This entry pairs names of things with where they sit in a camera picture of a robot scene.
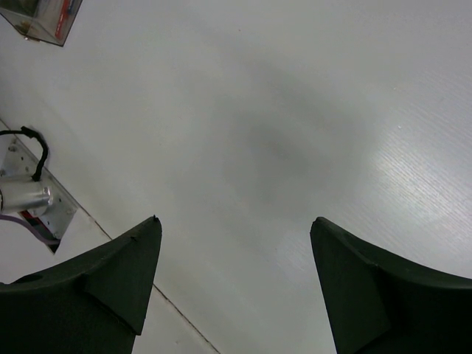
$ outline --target black cable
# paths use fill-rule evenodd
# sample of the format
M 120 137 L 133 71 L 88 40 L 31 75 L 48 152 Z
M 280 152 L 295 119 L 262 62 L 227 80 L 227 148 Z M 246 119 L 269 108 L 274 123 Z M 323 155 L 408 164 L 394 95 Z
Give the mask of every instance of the black cable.
M 31 178 L 34 182 L 40 181 L 44 164 L 46 163 L 47 156 L 49 155 L 49 148 L 47 146 L 46 140 L 44 140 L 44 138 L 42 137 L 41 134 L 39 134 L 39 132 L 29 129 L 27 127 L 21 127 L 21 130 L 19 131 L 0 131 L 0 136 L 10 135 L 10 134 L 25 135 L 30 139 L 38 140 L 39 144 L 43 148 L 43 153 L 41 155 L 41 158 L 39 159 L 38 164 L 36 165 L 36 171 L 31 176 Z

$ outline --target metal mounting plate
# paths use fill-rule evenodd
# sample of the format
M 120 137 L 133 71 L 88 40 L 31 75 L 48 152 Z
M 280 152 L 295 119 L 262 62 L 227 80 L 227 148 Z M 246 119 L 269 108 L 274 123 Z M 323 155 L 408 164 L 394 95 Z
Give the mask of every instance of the metal mounting plate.
M 37 163 L 38 159 L 32 152 L 19 139 L 14 138 L 1 166 L 0 177 L 31 176 L 35 172 Z M 69 227 L 78 205 L 46 168 L 43 169 L 41 180 L 51 190 L 52 203 L 47 209 L 27 211 L 39 219 L 55 238 L 61 239 Z

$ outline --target black plastic fin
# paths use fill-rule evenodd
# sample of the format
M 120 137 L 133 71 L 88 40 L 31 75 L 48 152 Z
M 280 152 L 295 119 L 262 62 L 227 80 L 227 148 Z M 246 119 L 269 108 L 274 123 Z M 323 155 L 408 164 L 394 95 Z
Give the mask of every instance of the black plastic fin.
M 0 284 L 0 353 L 131 353 L 161 238 L 159 219 L 149 218 L 60 265 Z
M 310 236 L 338 354 L 472 350 L 472 280 L 413 263 L 324 218 Z

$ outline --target white floor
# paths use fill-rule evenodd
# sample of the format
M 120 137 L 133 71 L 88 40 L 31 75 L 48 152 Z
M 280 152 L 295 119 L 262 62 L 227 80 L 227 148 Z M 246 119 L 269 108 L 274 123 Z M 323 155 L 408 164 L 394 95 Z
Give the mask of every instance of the white floor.
M 331 354 L 317 216 L 472 277 L 471 15 L 84 1 L 64 49 L 0 21 L 0 117 L 110 235 L 161 218 L 156 284 L 222 353 Z

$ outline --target transparent plastic box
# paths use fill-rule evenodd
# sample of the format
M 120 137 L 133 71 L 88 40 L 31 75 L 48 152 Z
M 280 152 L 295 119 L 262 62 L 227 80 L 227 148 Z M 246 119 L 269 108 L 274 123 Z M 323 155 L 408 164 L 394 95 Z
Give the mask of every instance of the transparent plastic box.
M 63 46 L 82 0 L 0 0 L 0 14 L 25 38 Z

